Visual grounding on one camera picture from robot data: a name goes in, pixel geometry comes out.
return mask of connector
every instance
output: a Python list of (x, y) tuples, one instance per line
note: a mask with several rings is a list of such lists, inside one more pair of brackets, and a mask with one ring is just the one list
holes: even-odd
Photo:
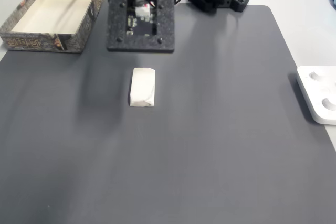
[(149, 19), (151, 17), (149, 3), (135, 7), (135, 15), (139, 18), (144, 17), (145, 19)]

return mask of small white object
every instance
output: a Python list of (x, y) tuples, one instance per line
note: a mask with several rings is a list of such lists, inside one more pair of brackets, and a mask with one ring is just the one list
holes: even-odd
[(135, 15), (140, 17), (141, 20), (151, 18), (151, 10), (149, 4), (145, 4), (143, 6), (137, 6), (135, 8)]
[(153, 107), (155, 98), (155, 70), (134, 68), (130, 94), (131, 107)]
[(297, 79), (314, 120), (336, 125), (336, 66), (301, 66)]

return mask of gray mat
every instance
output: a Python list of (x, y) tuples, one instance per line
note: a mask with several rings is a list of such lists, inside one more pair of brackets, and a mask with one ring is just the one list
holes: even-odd
[[(173, 55), (107, 52), (107, 3), (81, 56), (6, 54), (1, 224), (336, 223), (336, 153), (271, 11), (175, 16)], [(134, 67), (153, 108), (128, 105)]]

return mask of cardboard box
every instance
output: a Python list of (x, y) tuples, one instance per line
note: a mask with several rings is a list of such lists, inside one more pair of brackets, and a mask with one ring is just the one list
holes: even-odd
[(9, 50), (82, 52), (103, 0), (22, 0), (0, 27)]

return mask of white table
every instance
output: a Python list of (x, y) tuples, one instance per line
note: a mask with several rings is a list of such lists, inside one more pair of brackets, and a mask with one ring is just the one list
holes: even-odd
[[(0, 0), (0, 24), (21, 0)], [(250, 0), (268, 6), (297, 66), (336, 66), (336, 7), (331, 0)], [(6, 53), (0, 39), (0, 60)], [(326, 126), (336, 147), (336, 126)]]

